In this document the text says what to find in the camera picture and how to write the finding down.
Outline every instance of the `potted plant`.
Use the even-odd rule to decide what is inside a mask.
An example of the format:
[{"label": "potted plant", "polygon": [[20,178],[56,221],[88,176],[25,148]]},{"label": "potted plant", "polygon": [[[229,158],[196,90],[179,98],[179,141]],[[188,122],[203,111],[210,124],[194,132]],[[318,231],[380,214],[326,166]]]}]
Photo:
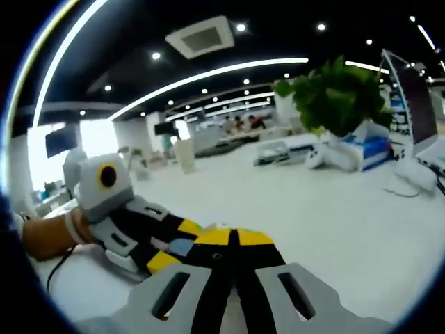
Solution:
[{"label": "potted plant", "polygon": [[306,130],[319,134],[325,129],[343,138],[368,121],[389,129],[392,111],[384,108],[379,81],[380,73],[345,66],[338,57],[308,75],[278,81],[273,90],[281,97],[292,95]]}]

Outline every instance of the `ceiling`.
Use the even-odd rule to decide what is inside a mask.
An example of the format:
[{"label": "ceiling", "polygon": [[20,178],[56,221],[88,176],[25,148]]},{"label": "ceiling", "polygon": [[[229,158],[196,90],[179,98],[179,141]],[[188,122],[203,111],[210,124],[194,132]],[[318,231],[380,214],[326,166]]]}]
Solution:
[{"label": "ceiling", "polygon": [[[35,104],[40,84],[63,36],[92,2],[80,0],[50,35],[25,82],[20,106]],[[41,22],[51,8],[51,1],[43,3],[37,12],[42,14]],[[407,61],[423,63],[426,76],[437,78],[444,76],[439,61],[445,60],[445,54],[434,52],[417,28],[421,24],[436,47],[445,48],[442,11],[437,6],[437,2],[391,0],[359,3],[108,0],[80,30],[62,57],[45,101],[126,105],[180,79],[219,67],[272,58],[309,58],[305,64],[268,65],[219,74],[170,90],[141,106],[149,113],[180,104],[182,107],[176,111],[185,111],[187,102],[202,98],[203,88],[209,91],[209,100],[199,103],[207,104],[214,95],[219,100],[242,96],[244,79],[249,79],[250,85],[267,84],[282,78],[284,73],[291,77],[307,73],[339,55],[344,55],[347,61],[379,66],[382,48]],[[168,34],[178,29],[219,15],[229,20],[234,47],[188,60],[165,41]],[[416,23],[410,21],[411,15],[416,17]],[[326,24],[324,32],[316,29],[319,22]],[[243,33],[236,31],[239,23],[247,27]],[[367,45],[368,39],[372,39],[372,45]],[[161,58],[154,61],[151,55],[156,51]],[[105,85],[111,85],[111,91],[106,92]],[[218,94],[235,88],[239,88],[237,93]],[[267,86],[253,88],[251,93],[268,90]],[[173,106],[168,105],[169,100],[174,101]],[[130,110],[120,119],[140,117],[140,110]],[[79,111],[55,114],[43,113],[42,121],[79,120]],[[98,116],[109,114],[91,110],[84,118]],[[24,131],[31,121],[32,116],[18,113],[15,133]]]}]

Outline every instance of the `computer screen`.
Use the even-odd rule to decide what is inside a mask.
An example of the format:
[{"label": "computer screen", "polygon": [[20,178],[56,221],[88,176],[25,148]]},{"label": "computer screen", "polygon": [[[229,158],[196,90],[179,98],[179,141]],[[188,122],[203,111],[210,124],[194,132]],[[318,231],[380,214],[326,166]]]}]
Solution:
[{"label": "computer screen", "polygon": [[66,150],[77,147],[76,127],[66,125],[62,129],[53,131],[45,137],[47,156],[50,158]]},{"label": "computer screen", "polygon": [[154,134],[157,136],[163,134],[170,134],[172,136],[177,135],[177,129],[175,127],[175,122],[164,122],[159,123],[154,126]]},{"label": "computer screen", "polygon": [[[437,135],[435,112],[425,78],[421,76],[420,71],[403,59],[390,53],[386,53],[386,58],[396,71],[396,73],[390,73],[393,84],[397,85],[393,89],[402,90],[406,99],[405,109],[410,112],[414,144]],[[400,81],[400,87],[398,87],[395,75]]]}]

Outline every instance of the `game controller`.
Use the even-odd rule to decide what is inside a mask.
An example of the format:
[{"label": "game controller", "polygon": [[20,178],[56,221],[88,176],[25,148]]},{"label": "game controller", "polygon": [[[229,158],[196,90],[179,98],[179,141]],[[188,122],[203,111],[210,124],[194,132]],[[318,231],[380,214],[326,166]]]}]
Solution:
[{"label": "game controller", "polygon": [[351,154],[341,148],[330,147],[326,144],[314,145],[306,155],[305,164],[309,169],[315,169],[326,164],[346,172],[357,170],[357,161]]},{"label": "game controller", "polygon": [[429,193],[434,193],[436,189],[436,174],[429,167],[420,164],[414,157],[412,145],[406,145],[400,153],[395,173],[415,187]]}]

